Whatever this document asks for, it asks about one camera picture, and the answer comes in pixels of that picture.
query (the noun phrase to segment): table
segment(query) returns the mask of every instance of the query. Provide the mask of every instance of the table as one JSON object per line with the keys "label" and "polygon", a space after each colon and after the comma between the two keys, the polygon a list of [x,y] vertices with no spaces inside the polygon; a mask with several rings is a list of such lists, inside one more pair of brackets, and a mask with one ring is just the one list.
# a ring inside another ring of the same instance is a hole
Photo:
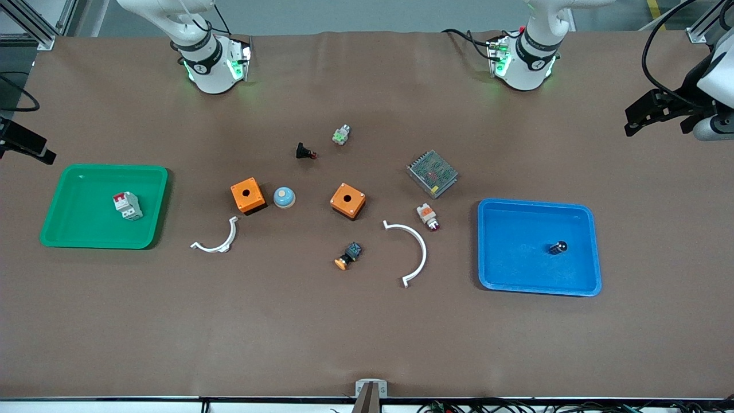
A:
{"label": "table", "polygon": [[[46,136],[47,167],[0,162],[0,394],[340,395],[380,377],[393,396],[725,397],[734,384],[734,143],[675,122],[624,136],[651,88],[645,33],[572,33],[541,89],[490,79],[441,34],[324,33],[254,40],[251,82],[198,92],[165,38],[60,38],[16,120]],[[650,66],[675,87],[706,54],[660,33]],[[344,147],[331,141],[348,123]],[[298,142],[319,159],[295,159]],[[460,173],[437,201],[405,173],[435,149]],[[38,234],[72,163],[162,165],[170,199],[146,251],[44,248]],[[254,176],[294,207],[242,218],[229,186]],[[367,195],[351,222],[329,208]],[[476,279],[487,197],[587,205],[595,298],[490,292]],[[441,230],[415,208],[429,202]],[[415,240],[382,220],[424,234]],[[347,272],[344,247],[364,247]]]}

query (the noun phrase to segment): white curved handle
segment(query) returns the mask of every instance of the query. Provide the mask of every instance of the white curved handle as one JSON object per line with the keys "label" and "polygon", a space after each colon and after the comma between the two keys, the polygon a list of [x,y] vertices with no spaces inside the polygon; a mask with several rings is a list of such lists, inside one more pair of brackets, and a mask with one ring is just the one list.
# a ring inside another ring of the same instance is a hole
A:
{"label": "white curved handle", "polygon": [[234,241],[234,236],[237,233],[237,227],[234,225],[234,223],[237,222],[237,220],[238,220],[237,217],[230,218],[230,236],[227,237],[227,240],[224,241],[224,243],[221,244],[220,246],[216,248],[206,248],[199,243],[193,243],[191,244],[191,248],[192,249],[199,248],[201,251],[205,251],[205,252],[227,252],[229,251],[229,246],[232,244],[232,241]]}
{"label": "white curved handle", "polygon": [[426,243],[423,241],[423,238],[421,238],[421,235],[415,230],[410,228],[409,226],[401,225],[398,223],[394,223],[392,225],[388,225],[387,221],[383,221],[382,225],[385,226],[385,229],[402,229],[403,231],[407,232],[408,234],[411,234],[414,236],[418,243],[421,244],[421,252],[423,253],[423,259],[421,259],[421,264],[418,266],[418,268],[415,269],[412,273],[406,275],[403,277],[403,286],[405,288],[408,288],[408,281],[415,278],[415,276],[418,275],[418,273],[423,270],[423,266],[426,264],[426,258],[428,258],[428,250],[426,250]]}

